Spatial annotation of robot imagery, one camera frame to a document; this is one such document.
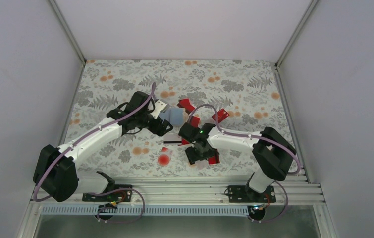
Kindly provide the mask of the beige leather card holder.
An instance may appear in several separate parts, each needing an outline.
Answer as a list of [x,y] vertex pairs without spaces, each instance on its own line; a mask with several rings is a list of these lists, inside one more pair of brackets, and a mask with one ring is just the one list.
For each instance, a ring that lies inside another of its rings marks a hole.
[[159,117],[168,121],[172,126],[182,126],[188,114],[184,108],[169,108],[164,112],[160,112]]

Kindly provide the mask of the red VIP card small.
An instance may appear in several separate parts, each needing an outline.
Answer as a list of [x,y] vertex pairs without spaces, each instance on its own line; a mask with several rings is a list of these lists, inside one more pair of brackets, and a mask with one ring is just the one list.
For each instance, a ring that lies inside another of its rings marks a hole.
[[226,118],[230,116],[230,113],[226,111],[225,109],[220,109],[216,114],[212,115],[211,118],[213,121],[217,121],[218,123],[221,123]]

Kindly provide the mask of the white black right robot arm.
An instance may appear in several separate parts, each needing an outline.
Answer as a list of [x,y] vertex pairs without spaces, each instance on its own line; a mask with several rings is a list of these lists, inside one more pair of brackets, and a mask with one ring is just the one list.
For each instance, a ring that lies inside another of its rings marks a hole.
[[185,153],[190,164],[208,161],[219,155],[221,149],[252,153],[259,167],[252,173],[245,188],[246,198],[257,202],[265,190],[276,181],[284,181],[293,161],[297,161],[295,148],[272,127],[261,132],[248,132],[219,128],[206,123],[195,127],[183,124],[178,135],[191,144]]

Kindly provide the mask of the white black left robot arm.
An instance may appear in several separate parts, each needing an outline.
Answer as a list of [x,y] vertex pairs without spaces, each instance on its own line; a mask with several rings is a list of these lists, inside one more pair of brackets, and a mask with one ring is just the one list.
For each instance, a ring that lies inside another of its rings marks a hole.
[[110,200],[114,196],[114,180],[101,171],[78,172],[78,167],[106,144],[132,134],[135,129],[146,129],[157,136],[167,134],[173,126],[159,117],[165,109],[166,103],[137,91],[129,102],[109,111],[97,125],[76,139],[57,147],[45,146],[33,176],[33,200],[41,202],[53,198],[63,202],[75,193],[88,193],[103,201]]

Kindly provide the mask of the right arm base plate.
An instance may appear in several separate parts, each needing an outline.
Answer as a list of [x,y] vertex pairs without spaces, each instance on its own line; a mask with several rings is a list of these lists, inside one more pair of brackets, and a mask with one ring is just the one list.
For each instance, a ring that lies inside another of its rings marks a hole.
[[268,186],[263,193],[258,193],[244,185],[230,185],[224,192],[230,203],[273,203],[276,202],[273,186]]

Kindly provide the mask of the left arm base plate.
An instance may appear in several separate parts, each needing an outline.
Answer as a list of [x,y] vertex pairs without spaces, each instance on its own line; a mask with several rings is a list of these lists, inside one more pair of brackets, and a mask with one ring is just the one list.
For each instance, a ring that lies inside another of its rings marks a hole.
[[[111,192],[116,189],[123,189],[123,188],[130,188],[132,189],[132,185],[128,184],[115,184],[108,188],[106,188],[103,193]],[[82,201],[84,202],[130,202],[131,201],[131,194],[130,190],[122,190],[119,192],[113,192],[104,196],[96,196],[90,195],[88,193],[84,193],[82,196]]]

